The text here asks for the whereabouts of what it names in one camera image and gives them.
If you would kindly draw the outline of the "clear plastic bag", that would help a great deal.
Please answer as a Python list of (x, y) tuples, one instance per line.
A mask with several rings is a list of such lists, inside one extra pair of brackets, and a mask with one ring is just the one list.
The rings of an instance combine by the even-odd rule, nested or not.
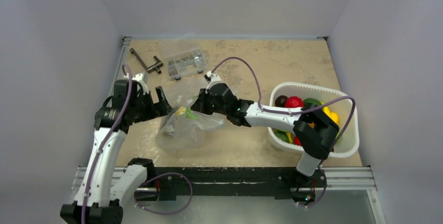
[(175, 152), (200, 147), (205, 142), (206, 133), (219, 130), (228, 124), (221, 114), (206, 115), (191, 110), (199, 90), (206, 86), (204, 78), (194, 77), (176, 81), (166, 87), (165, 95), (172, 111), (160, 123), (156, 135), (159, 148), (166, 152)]

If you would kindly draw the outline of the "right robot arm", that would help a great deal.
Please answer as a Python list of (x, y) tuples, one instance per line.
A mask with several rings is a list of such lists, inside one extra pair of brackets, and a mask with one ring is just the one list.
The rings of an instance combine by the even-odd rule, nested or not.
[(237, 126), (262, 126), (294, 134), (303, 149), (293, 172), (294, 181), (301, 186), (313, 180), (314, 172), (328, 158), (340, 130), (312, 103), (302, 108), (261, 107), (257, 102), (237, 98), (225, 83), (202, 88), (191, 110), (224, 115)]

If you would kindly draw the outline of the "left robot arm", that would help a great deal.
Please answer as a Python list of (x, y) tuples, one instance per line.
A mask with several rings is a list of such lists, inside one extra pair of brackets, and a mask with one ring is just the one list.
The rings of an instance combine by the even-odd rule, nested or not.
[(83, 181), (73, 202), (62, 205), (60, 210), (66, 223), (121, 223), (123, 205), (136, 187), (154, 184), (154, 164), (146, 158), (133, 158), (115, 184), (112, 179), (130, 126), (172, 112), (163, 88), (157, 86), (155, 92), (158, 102), (153, 102), (141, 79), (126, 78), (114, 83), (112, 95), (95, 113), (93, 146)]

